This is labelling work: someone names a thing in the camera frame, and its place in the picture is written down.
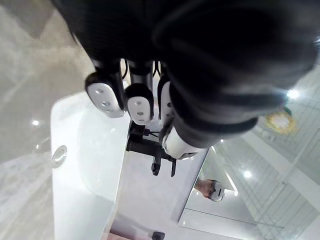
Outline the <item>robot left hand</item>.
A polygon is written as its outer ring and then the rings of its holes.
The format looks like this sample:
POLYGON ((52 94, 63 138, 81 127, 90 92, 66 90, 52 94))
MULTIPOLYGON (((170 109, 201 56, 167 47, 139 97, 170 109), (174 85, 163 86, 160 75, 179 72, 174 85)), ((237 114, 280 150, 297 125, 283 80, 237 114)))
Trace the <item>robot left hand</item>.
POLYGON ((317 0, 55 0, 95 71, 92 103, 110 118, 154 117, 160 63, 159 142, 185 159, 250 131, 287 102, 314 67, 317 0))

